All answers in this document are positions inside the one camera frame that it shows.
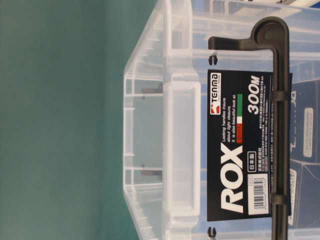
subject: product label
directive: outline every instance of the product label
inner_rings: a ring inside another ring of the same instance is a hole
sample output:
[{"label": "product label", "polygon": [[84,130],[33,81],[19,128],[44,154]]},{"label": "product label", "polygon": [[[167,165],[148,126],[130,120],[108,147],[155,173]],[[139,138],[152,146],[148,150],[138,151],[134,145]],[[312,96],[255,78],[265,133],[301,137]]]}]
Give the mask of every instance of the product label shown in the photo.
[{"label": "product label", "polygon": [[271,72],[208,71],[207,220],[271,216]]},{"label": "product label", "polygon": [[290,169],[291,215],[288,217],[288,224],[291,226],[294,224],[294,217],[295,217],[296,188],[297,188],[297,171]]},{"label": "product label", "polygon": [[312,107],[306,107],[304,109],[303,122],[303,155],[307,158],[311,158],[314,131],[314,109]]}]

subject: black latch handle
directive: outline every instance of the black latch handle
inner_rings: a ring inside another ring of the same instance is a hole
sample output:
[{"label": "black latch handle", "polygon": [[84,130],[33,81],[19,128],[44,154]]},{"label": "black latch handle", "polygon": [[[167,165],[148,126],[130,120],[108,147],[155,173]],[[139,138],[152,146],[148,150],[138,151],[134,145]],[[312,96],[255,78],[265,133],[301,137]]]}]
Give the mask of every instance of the black latch handle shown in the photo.
[{"label": "black latch handle", "polygon": [[289,196],[289,29],[278,17],[265,17],[258,21],[251,36],[231,39],[212,36],[210,50],[273,52],[273,188],[272,240],[288,239]]}]

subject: transparent plastic container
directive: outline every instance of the transparent plastic container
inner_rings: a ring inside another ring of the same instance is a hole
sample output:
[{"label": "transparent plastic container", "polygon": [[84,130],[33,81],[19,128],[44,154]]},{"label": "transparent plastic container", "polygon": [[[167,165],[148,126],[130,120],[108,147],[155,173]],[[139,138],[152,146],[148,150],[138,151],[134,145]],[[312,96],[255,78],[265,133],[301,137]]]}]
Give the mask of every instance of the transparent plastic container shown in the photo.
[{"label": "transparent plastic container", "polygon": [[[273,71],[268,50],[219,51],[218,64],[210,66],[208,39],[248,38],[267,16],[280,17],[289,27],[292,82],[319,79],[320,10],[228,0],[159,0],[155,6],[123,79],[123,191],[141,240],[207,240],[209,227],[216,228],[217,239],[271,239],[271,218],[207,221],[207,71]],[[313,95],[318,112],[317,88]],[[303,117],[297,121],[303,126]],[[316,149],[318,136],[313,134]],[[298,173],[318,164],[303,160],[296,164]],[[314,172],[307,176],[296,180],[293,211],[300,200],[315,206],[319,178]],[[315,195],[301,197],[312,191],[301,190],[300,183],[313,187]],[[315,220],[320,212],[309,209],[298,216]],[[320,228],[293,223],[288,235],[318,240]]]}]

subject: green wall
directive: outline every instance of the green wall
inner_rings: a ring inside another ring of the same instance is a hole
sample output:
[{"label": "green wall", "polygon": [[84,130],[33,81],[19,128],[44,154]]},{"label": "green wall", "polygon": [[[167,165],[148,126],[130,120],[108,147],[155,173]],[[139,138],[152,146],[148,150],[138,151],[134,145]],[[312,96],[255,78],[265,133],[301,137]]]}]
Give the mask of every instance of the green wall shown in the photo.
[{"label": "green wall", "polygon": [[0,1],[0,239],[137,239],[122,74],[154,5]]}]

